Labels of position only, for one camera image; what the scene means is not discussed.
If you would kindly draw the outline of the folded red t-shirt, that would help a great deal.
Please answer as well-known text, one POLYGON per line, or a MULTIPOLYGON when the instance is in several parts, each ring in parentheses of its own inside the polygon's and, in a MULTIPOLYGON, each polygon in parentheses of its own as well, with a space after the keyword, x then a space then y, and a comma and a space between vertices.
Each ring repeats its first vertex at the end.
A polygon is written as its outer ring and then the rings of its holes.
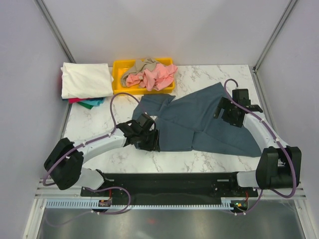
POLYGON ((86 100, 86 99, 70 98, 70 99, 68 99, 68 102, 69 102, 70 104, 73 104, 73 103, 77 103, 77 102, 82 102, 82 101, 84 101, 84 100, 86 100))

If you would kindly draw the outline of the pink t-shirt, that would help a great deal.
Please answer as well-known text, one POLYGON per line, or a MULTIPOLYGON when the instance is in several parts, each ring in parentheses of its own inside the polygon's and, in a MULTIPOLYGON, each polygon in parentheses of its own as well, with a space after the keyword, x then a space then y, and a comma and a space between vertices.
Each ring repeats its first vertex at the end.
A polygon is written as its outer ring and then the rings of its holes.
POLYGON ((140 88, 146 88, 147 91, 160 91, 174 81, 174 75, 177 70, 178 67, 174 64, 165 66, 157 63, 152 71, 145 69, 136 74, 130 73, 126 79, 125 86, 139 85, 140 88))

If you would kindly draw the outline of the beige t-shirt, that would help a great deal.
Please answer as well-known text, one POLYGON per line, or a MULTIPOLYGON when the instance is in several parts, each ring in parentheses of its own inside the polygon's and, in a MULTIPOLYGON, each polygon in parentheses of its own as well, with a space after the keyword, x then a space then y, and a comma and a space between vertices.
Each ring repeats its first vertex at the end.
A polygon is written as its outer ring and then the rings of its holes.
POLYGON ((136 60, 133 67, 128 69, 122 76, 121 76, 121 85, 123 87, 127 87, 127 78, 130 74, 137 75, 138 73, 143 72, 145 69, 153 71, 157 64, 160 62, 154 58, 146 58, 144 60, 136 60))

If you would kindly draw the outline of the left aluminium post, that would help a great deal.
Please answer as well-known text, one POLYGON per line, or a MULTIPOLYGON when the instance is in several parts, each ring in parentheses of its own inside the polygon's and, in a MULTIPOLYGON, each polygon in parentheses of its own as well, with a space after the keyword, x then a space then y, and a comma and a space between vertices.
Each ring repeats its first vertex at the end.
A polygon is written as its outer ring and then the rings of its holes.
POLYGON ((67 57, 68 61, 71 63, 76 63, 59 27, 57 26, 52 14, 50 13, 45 1, 43 0, 35 0, 34 1, 37 7, 39 8, 40 12, 42 13, 45 21, 47 22, 51 32, 53 33, 55 39, 57 40, 58 44, 60 45, 63 53, 67 57))

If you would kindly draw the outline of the folded green t-shirt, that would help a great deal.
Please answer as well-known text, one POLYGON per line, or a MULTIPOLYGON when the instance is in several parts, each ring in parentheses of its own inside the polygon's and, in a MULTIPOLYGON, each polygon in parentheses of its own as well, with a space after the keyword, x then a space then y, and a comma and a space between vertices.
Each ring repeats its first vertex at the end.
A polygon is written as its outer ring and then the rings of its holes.
POLYGON ((99 101, 82 101, 82 102, 78 102, 77 104, 85 107, 86 109, 91 110, 93 107, 99 106, 100 103, 99 101))

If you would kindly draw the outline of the right aluminium post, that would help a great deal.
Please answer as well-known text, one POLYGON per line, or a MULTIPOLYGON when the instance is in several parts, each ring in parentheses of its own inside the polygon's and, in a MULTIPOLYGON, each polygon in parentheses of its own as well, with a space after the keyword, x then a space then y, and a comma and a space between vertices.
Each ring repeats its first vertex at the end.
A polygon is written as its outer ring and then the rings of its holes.
POLYGON ((257 74, 259 68, 261 67, 264 59, 266 58, 269 50, 272 48, 273 44, 275 43, 277 37, 279 36, 279 34, 281 33, 281 31, 283 30, 286 22, 288 21, 290 15, 292 14, 292 12, 294 11, 294 8, 296 7, 296 5, 299 3, 299 0, 289 0, 287 6, 285 7, 283 13, 281 14, 274 30, 272 31, 268 41, 266 42, 265 47, 263 48, 260 56, 258 57, 256 63, 254 64, 254 66, 251 68, 252 72, 254 74, 257 74))

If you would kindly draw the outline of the aluminium post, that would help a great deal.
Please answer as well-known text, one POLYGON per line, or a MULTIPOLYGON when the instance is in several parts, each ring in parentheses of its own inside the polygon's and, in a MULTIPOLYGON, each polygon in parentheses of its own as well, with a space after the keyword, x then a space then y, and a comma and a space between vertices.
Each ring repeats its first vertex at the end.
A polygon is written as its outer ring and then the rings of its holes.
POLYGON ((39 8, 40 12, 42 13, 45 21, 47 22, 51 32, 53 33, 55 39, 57 40, 58 44, 60 45, 63 53, 67 57, 68 61, 71 63, 76 63, 59 27, 57 26, 52 14, 50 13, 45 1, 43 0, 35 0, 34 1, 37 7, 39 8))
POLYGON ((266 42, 265 47, 263 48, 260 56, 258 57, 256 63, 254 64, 254 66, 251 68, 252 72, 254 74, 257 74, 259 68, 261 67, 264 59, 266 58, 269 50, 272 48, 273 44, 275 43, 277 37, 279 36, 279 34, 281 33, 281 31, 283 30, 286 22, 288 21, 290 15, 292 14, 292 12, 294 11, 294 8, 296 7, 296 5, 299 3, 299 0, 289 0, 287 6, 285 7, 283 13, 281 14, 274 30, 272 31, 268 41, 266 42))

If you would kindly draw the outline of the folded light blue t-shirt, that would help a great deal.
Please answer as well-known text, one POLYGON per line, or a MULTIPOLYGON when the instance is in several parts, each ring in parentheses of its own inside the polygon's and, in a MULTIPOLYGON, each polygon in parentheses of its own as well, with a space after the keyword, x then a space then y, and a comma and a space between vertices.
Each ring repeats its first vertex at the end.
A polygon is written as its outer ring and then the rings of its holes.
POLYGON ((99 106, 100 104, 102 104, 104 102, 105 98, 92 98, 92 99, 86 99, 83 100, 82 102, 91 106, 99 106))

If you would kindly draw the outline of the aluminium frame rail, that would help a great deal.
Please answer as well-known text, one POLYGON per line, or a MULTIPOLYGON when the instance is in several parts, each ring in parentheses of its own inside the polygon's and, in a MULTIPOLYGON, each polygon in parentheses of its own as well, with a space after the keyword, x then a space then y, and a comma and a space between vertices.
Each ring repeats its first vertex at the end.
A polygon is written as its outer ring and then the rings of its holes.
MULTIPOLYGON (((82 187, 80 186, 72 186, 69 189, 66 190, 60 190, 56 185, 53 186, 43 186, 42 179, 40 179, 36 193, 35 198, 36 199, 79 199, 81 198, 81 190, 82 187)), ((262 200, 283 200, 284 198, 280 195, 276 194, 275 192, 271 190, 264 190, 262 197, 262 200)), ((304 192, 304 189, 302 188, 302 184, 298 186, 298 188, 295 191, 295 194, 289 198, 289 200, 306 200, 306 194, 304 192)))

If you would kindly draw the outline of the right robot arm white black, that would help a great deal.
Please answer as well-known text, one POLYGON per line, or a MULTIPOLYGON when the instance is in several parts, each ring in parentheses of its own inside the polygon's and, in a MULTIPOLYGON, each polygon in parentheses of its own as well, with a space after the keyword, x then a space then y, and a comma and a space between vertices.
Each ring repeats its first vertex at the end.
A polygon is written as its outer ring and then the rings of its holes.
POLYGON ((290 188, 287 197, 293 196, 300 182, 301 150, 289 146, 277 135, 260 106, 251 104, 248 89, 236 89, 232 95, 222 97, 214 113, 214 118, 218 117, 231 126, 246 128, 261 150, 257 169, 238 172, 237 179, 228 183, 229 192, 240 196, 246 187, 275 193, 290 188))

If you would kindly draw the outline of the yellow plastic bin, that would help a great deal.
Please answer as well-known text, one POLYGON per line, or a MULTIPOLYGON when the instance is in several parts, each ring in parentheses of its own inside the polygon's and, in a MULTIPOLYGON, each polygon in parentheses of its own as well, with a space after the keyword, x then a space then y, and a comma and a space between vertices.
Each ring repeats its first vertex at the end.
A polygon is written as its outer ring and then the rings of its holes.
POLYGON ((175 79, 174 76, 173 82, 166 88, 156 91, 148 91, 146 88, 140 88, 138 85, 134 85, 131 87, 123 87, 121 84, 121 77, 122 75, 128 71, 131 67, 134 66, 136 62, 136 59, 129 59, 129 60, 116 60, 113 63, 113 69, 112 69, 112 76, 114 78, 114 81, 112 82, 112 89, 113 93, 117 94, 120 92, 126 92, 131 95, 147 95, 147 94, 168 94, 172 93, 175 89, 175 79))

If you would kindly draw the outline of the folded white t-shirt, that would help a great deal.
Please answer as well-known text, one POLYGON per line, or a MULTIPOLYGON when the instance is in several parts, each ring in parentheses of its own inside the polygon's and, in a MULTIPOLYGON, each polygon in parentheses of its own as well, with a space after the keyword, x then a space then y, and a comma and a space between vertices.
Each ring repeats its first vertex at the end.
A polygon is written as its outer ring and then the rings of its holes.
POLYGON ((113 77, 107 63, 76 64, 64 62, 62 71, 63 99, 103 98, 113 95, 113 77))

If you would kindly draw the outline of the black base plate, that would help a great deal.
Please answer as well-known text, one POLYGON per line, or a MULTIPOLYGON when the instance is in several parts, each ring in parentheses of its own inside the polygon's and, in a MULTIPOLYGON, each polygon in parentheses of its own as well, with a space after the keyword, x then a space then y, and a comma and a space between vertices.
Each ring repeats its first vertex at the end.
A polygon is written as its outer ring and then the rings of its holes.
POLYGON ((82 197, 111 196, 114 206, 196 206, 221 204, 222 198, 257 197, 238 186, 233 173, 107 173, 100 192, 81 190, 82 197))

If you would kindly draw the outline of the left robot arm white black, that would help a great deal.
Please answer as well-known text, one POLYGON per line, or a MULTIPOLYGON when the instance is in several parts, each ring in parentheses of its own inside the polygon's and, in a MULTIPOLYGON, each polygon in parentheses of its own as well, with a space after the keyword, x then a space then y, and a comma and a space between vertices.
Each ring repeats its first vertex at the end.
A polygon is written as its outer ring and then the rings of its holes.
POLYGON ((110 131, 82 141, 63 138, 58 141, 44 163, 44 169, 60 190, 77 185, 104 196, 109 192, 109 183, 104 173, 85 168, 83 165, 113 149, 135 145, 145 151, 160 151, 159 130, 147 114, 137 119, 119 123, 110 131))

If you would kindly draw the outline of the blue-grey t-shirt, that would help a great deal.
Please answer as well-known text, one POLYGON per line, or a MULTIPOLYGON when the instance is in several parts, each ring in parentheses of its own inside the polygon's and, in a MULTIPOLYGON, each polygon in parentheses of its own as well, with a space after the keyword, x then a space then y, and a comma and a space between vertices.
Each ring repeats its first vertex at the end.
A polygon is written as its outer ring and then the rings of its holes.
POLYGON ((221 83, 176 99, 169 94, 144 95, 134 109, 136 120, 142 113, 156 118, 159 148, 164 152, 203 151, 248 157, 261 156, 261 150, 244 127, 231 126, 214 118, 221 83))

